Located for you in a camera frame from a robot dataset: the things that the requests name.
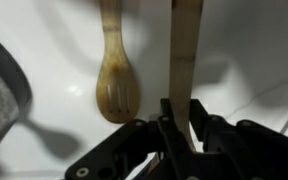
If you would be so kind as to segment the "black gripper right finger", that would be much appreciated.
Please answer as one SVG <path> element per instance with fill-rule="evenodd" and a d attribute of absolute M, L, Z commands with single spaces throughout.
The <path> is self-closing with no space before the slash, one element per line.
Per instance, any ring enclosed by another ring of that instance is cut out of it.
<path fill-rule="evenodd" d="M 200 142 L 207 142 L 210 135 L 211 116 L 198 99 L 190 101 L 189 121 Z"/>

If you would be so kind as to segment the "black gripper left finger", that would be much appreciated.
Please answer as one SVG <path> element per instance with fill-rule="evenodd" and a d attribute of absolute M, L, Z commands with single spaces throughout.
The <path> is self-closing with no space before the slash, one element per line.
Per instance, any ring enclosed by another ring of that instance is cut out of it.
<path fill-rule="evenodd" d="M 166 147 L 171 156 L 179 157 L 190 153 L 184 134 L 178 130 L 173 117 L 173 111 L 168 99 L 160 100 L 161 115 L 158 126 L 163 135 Z"/>

